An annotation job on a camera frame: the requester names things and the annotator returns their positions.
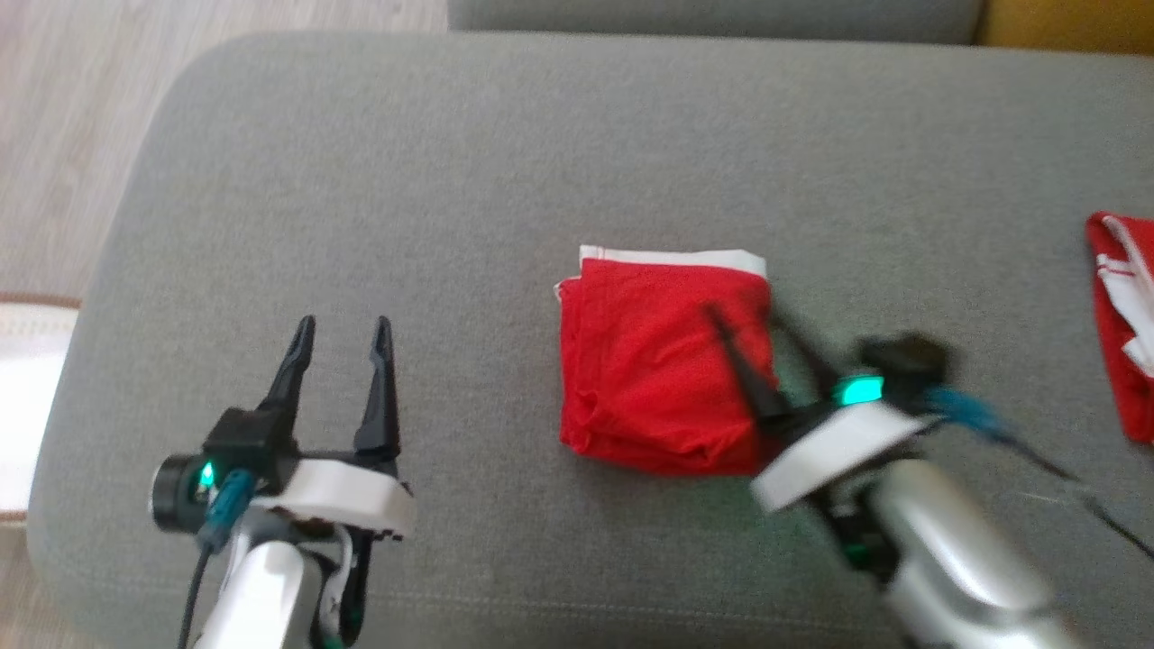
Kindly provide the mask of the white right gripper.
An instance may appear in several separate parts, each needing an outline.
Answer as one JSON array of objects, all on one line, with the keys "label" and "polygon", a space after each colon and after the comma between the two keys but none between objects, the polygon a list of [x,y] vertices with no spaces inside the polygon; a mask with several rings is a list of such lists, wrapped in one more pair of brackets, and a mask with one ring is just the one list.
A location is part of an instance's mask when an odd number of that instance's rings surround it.
[{"label": "white right gripper", "polygon": [[[739,390],[757,426],[779,426],[787,417],[787,400],[739,348],[737,329],[717,305],[705,306],[710,323],[737,378]],[[907,443],[935,422],[934,416],[911,415],[883,400],[878,375],[841,379],[841,359],[804,319],[787,309],[770,315],[774,343],[782,346],[786,381],[792,391],[832,404],[827,415],[804,428],[750,483],[764,512],[784,510],[817,490],[826,488],[886,452]]]}]

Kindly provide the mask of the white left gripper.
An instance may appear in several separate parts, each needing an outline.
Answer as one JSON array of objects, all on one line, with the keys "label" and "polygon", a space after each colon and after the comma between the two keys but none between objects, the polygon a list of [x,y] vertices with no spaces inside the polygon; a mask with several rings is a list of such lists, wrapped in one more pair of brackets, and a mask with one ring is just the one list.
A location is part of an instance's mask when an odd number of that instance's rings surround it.
[{"label": "white left gripper", "polygon": [[[316,321],[299,321],[272,383],[260,403],[262,411],[295,416],[309,370]],[[415,531],[415,497],[400,480],[398,394],[391,321],[379,316],[370,342],[370,393],[362,423],[354,433],[354,452],[306,452],[275,461],[269,473],[269,506],[299,521],[347,525],[391,538]]]}]

